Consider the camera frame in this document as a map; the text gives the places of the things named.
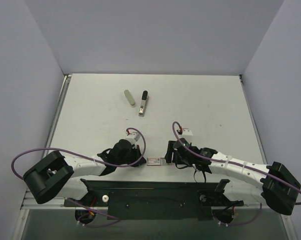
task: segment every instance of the screw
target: screw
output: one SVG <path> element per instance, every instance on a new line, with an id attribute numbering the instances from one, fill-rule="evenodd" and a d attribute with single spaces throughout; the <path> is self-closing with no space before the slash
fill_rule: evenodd
<path id="1" fill-rule="evenodd" d="M 202 194 L 202 195 L 199 196 L 199 200 L 201 202 L 206 202 L 207 199 L 206 199 L 206 196 L 204 194 Z"/>

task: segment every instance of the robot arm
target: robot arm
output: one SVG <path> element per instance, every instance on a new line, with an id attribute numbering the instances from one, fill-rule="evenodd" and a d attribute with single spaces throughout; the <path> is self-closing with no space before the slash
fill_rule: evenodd
<path id="1" fill-rule="evenodd" d="M 264 174 L 276 176 L 297 189 L 301 189 L 300 183 L 283 164 L 278 162 L 274 162 L 273 165 L 256 164 L 232 158 L 211 148 L 198 149 L 184 138 L 184 133 L 188 132 L 188 130 L 180 129 L 177 131 L 180 141 L 169 141 L 165 156 L 167 163 L 173 161 L 175 164 L 184 164 L 203 173 L 235 178 L 239 181 L 230 181 L 224 188 L 223 194 L 228 200 L 266 203 L 280 214 L 292 214 L 299 193 Z M 191 141 L 191 134 L 187 134 L 186 138 Z"/>
<path id="2" fill-rule="evenodd" d="M 104 176 L 116 170 L 120 165 L 138 167 L 146 163 L 142 157 L 137 141 L 138 132 L 128 133 L 125 139 L 119 140 L 113 148 L 106 149 L 97 156 L 102 162 L 81 157 L 63 156 L 58 150 L 52 151 L 24 175 L 23 180 L 38 204 L 44 204 L 54 197 L 82 199 L 88 193 L 80 176 Z"/>

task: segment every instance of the glass panel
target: glass panel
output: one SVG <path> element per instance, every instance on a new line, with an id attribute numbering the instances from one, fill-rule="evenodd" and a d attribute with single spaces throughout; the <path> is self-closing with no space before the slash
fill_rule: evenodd
<path id="1" fill-rule="evenodd" d="M 233 222 L 244 222 L 257 209 L 240 209 Z M 113 226 L 88 228 L 76 226 L 74 209 L 30 210 L 23 240 L 287 240 L 281 215 L 264 209 L 253 223 L 244 226 L 218 226 L 217 221 L 185 220 L 125 220 Z M 109 223 L 97 216 L 92 224 Z"/>

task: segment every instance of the white knob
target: white knob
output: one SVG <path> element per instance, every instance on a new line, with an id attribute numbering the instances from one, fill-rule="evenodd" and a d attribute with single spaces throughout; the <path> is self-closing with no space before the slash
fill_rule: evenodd
<path id="1" fill-rule="evenodd" d="M 104 195 L 104 196 L 102 196 L 101 199 L 102 199 L 102 201 L 103 201 L 104 203 L 107 203 L 107 202 L 109 201 L 110 197 L 107 196 L 107 195 Z"/>

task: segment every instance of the gray eraser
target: gray eraser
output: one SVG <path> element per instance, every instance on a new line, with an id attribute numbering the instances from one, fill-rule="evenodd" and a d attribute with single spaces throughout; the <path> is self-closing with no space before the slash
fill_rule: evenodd
<path id="1" fill-rule="evenodd" d="M 128 100 L 128 102 L 129 102 L 129 104 L 130 104 L 130 106 L 133 108 L 133 107 L 135 107 L 135 100 L 134 100 L 134 98 L 133 98 L 133 96 L 131 95 L 131 93 L 130 93 L 130 91 L 128 91 L 127 89 L 124 91 L 124 94 L 125 94 L 125 96 L 126 96 L 126 98 L 127 98 L 127 100 Z"/>

